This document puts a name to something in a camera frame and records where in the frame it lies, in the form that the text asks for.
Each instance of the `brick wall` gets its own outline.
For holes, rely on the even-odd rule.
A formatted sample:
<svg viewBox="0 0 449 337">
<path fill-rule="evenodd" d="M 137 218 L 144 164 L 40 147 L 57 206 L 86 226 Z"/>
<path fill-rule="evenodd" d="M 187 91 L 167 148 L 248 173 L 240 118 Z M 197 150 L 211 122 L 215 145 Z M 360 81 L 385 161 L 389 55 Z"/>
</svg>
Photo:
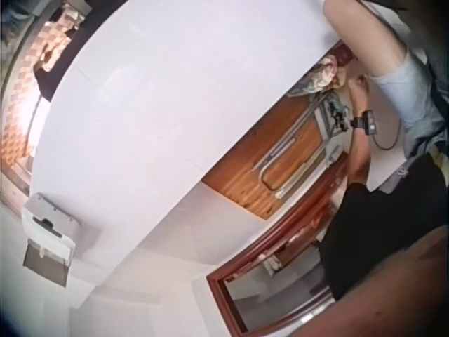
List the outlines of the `brick wall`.
<svg viewBox="0 0 449 337">
<path fill-rule="evenodd" d="M 44 69 L 51 69 L 70 41 L 63 32 L 72 27 L 72 19 L 65 13 L 57 23 L 47 22 L 34 39 L 24 60 L 21 61 L 18 76 L 15 79 L 10 79 L 14 82 L 13 90 L 5 111 L 5 125 L 1 139 L 1 159 L 9 166 L 13 166 L 19 158 L 27 156 L 32 151 L 32 148 L 27 146 L 27 130 L 39 98 L 39 88 L 34 78 L 33 65 L 41 55 L 45 44 L 48 44 L 48 50 L 52 48 L 55 50 L 51 61 Z"/>
</svg>

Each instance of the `brown door frame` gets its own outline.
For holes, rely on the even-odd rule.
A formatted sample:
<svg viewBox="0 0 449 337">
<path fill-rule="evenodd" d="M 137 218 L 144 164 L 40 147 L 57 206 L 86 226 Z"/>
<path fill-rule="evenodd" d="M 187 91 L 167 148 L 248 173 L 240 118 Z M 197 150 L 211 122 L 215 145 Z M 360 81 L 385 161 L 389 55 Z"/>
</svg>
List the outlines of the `brown door frame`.
<svg viewBox="0 0 449 337">
<path fill-rule="evenodd" d="M 243 273 L 248 272 L 258 265 L 255 262 L 258 256 L 261 254 L 270 256 L 270 253 L 284 245 L 301 228 L 308 226 L 317 215 L 321 216 L 324 208 L 328 207 L 330 198 L 345 177 L 346 163 L 347 155 L 344 153 L 272 228 L 206 277 L 223 320 L 233 337 L 263 336 L 273 333 L 292 324 L 302 315 L 311 312 L 332 298 L 329 289 L 325 289 L 317 298 L 305 303 L 292 314 L 254 331 L 248 331 L 227 290 L 225 280 L 233 278 L 236 274 L 241 274 L 242 271 Z"/>
</svg>

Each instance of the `black cable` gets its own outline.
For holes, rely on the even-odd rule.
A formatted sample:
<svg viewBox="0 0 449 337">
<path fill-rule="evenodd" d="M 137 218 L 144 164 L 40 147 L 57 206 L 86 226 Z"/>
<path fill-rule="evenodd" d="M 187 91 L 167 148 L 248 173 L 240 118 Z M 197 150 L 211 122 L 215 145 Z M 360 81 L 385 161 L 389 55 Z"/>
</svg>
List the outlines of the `black cable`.
<svg viewBox="0 0 449 337">
<path fill-rule="evenodd" d="M 392 144 L 391 146 L 389 146 L 389 147 L 383 147 L 383 146 L 381 146 L 381 145 L 377 142 L 375 135 L 371 135 L 372 138 L 373 138 L 373 142 L 374 142 L 374 143 L 376 144 L 376 146 L 377 146 L 378 148 L 380 148 L 381 150 L 384 150 L 384 151 L 390 151 L 390 150 L 391 150 L 393 147 L 395 147 L 396 144 L 398 143 L 399 135 L 401 134 L 401 126 L 402 126 L 402 121 L 399 119 L 398 132 L 397 132 L 396 138 L 394 139 L 394 142 L 393 142 L 393 144 Z"/>
</svg>

